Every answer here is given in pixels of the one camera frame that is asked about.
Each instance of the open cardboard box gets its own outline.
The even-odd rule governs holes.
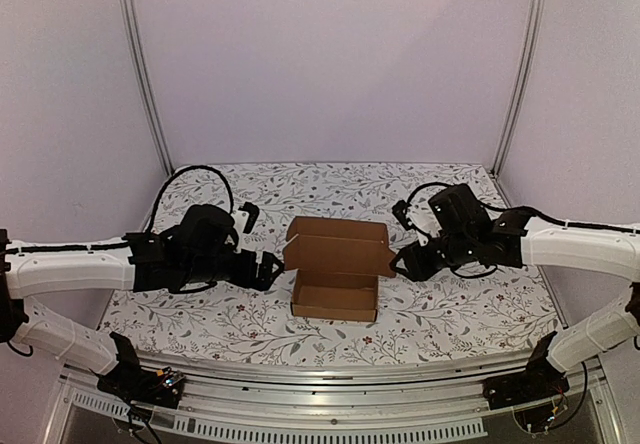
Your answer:
[[[387,226],[379,222],[296,217],[287,231],[286,270],[298,269],[294,316],[374,322],[378,276],[395,277]]]

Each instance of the vertical metal post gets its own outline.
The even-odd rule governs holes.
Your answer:
[[[544,0],[531,0],[529,8],[529,19],[527,21],[527,32],[520,57],[520,66],[516,77],[516,84],[511,95],[509,110],[500,136],[500,142],[491,168],[491,174],[498,178],[504,168],[504,164],[511,147],[514,131],[518,122],[518,116],[524,100],[527,81],[531,72],[533,63],[533,54],[538,40],[538,31],[540,22],[542,21],[542,10],[544,8]]]
[[[120,6],[122,7],[122,17],[124,18],[125,30],[129,41],[129,49],[131,51],[133,67],[138,80],[140,97],[142,98],[145,113],[147,114],[149,130],[151,131],[153,143],[155,144],[162,169],[167,176],[170,176],[173,174],[175,167],[171,160],[167,141],[162,130],[160,116],[158,114],[155,98],[153,96],[153,89],[151,87],[151,80],[149,79],[147,65],[144,60],[142,40],[138,29],[138,19],[136,17],[135,6],[133,0],[120,0]]]

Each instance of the white arm segment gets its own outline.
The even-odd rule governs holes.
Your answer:
[[[637,319],[624,310],[631,292],[629,289],[578,324],[559,331],[549,345],[549,363],[558,371],[567,372],[582,361],[640,335]]]
[[[18,328],[13,343],[45,350],[96,374],[107,374],[118,364],[116,345],[108,334],[76,324],[33,297],[24,300],[24,312],[29,322]]]
[[[521,239],[522,262],[603,272],[640,282],[640,225],[637,234],[555,226],[531,218]]]
[[[43,292],[75,289],[131,290],[135,277],[135,267],[129,263],[131,249],[91,250],[92,245],[121,242],[122,239],[115,238],[89,243],[87,251],[7,254],[6,262],[11,264],[11,270],[6,273],[9,295],[12,299],[24,299]],[[11,242],[11,248],[18,249],[39,245]]]

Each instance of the cardboard box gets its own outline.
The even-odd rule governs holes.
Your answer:
[[[395,277],[387,226],[379,222],[296,217],[287,231],[286,270],[298,269],[294,316],[373,322],[378,276]]]

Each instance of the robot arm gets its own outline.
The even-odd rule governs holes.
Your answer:
[[[441,269],[479,262],[489,266],[553,265],[628,279],[631,289],[568,329],[542,338],[522,373],[485,381],[492,408],[522,404],[568,390],[565,373],[586,359],[640,335],[640,227],[562,222],[529,207],[500,210],[492,219],[467,185],[447,187],[429,200],[432,216],[404,201],[393,212],[419,239],[391,266],[412,281]]]
[[[130,341],[85,328],[47,309],[33,296],[74,289],[198,292],[218,280],[265,291],[283,270],[269,252],[246,248],[258,217],[247,203],[229,214],[192,206],[182,222],[160,234],[131,233],[87,244],[9,242],[0,230],[0,342],[31,345],[90,369],[99,388],[126,402],[176,407],[180,373],[141,369]],[[206,283],[193,290],[191,283]]]

